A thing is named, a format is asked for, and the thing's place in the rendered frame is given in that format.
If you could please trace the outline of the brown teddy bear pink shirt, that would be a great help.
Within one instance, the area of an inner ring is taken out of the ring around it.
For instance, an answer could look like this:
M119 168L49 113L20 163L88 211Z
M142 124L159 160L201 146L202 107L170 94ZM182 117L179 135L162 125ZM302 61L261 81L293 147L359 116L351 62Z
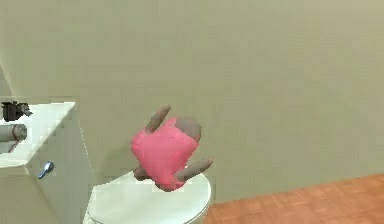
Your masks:
M138 181L151 179L162 191L181 188L189 179L203 173L212 158L188 165L202 137L202 126L190 116L178 116L164 122L170 105L164 105L131 140L131 150L138 160L133 170Z

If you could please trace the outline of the white toilet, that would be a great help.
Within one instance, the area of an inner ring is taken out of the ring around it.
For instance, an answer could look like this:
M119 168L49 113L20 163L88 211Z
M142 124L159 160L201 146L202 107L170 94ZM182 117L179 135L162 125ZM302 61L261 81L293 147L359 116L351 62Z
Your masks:
M31 105L0 125L24 124L27 138L0 154L0 224L202 224L211 184L202 174L173 192L128 172L96 185L74 102ZM45 163L55 168L37 176Z

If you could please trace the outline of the small black object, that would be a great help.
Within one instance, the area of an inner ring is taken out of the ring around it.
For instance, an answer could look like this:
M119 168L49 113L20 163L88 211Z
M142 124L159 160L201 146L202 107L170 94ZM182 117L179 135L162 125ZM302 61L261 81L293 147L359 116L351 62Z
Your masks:
M17 101L3 102L3 118L6 122L16 121L23 115L31 116L29 105L27 103L18 103Z

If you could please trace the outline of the blue toilet flush lever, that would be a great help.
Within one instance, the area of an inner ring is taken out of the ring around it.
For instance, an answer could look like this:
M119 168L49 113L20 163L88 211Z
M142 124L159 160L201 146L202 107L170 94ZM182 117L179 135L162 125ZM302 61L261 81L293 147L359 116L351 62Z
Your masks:
M44 178L48 173L52 172L55 168L55 165L52 161L47 161L42 169L42 171L37 176L38 179Z

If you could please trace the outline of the grey toilet paper roll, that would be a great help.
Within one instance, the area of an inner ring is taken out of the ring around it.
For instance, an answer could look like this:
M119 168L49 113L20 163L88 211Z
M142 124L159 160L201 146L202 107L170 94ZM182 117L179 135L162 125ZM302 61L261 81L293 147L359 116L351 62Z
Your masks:
M11 153L26 138L27 127L24 124L0 125L0 154Z

